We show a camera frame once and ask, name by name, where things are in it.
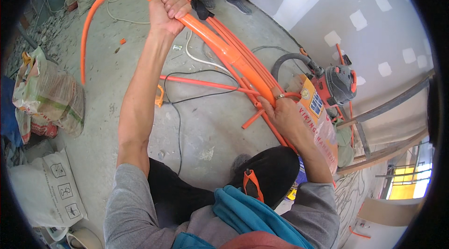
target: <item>gray shirt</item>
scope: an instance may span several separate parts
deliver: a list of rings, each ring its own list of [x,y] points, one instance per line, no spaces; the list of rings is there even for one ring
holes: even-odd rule
[[[336,248],[340,218],[334,186],[303,183],[291,210],[282,215],[316,249]],[[122,164],[106,206],[106,248],[171,248],[180,232],[193,233],[217,248],[239,234],[205,206],[176,229],[159,228],[148,181],[136,166]]]

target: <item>pant leg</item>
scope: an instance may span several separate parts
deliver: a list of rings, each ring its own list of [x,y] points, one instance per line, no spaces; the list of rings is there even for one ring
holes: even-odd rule
[[[189,185],[164,163],[152,158],[148,183],[160,227],[186,222],[194,211],[215,203],[212,191]]]
[[[234,178],[228,185],[243,187],[243,173],[246,168],[254,170],[265,204],[275,208],[295,182],[300,171],[300,162],[291,148],[272,147],[237,168]]]

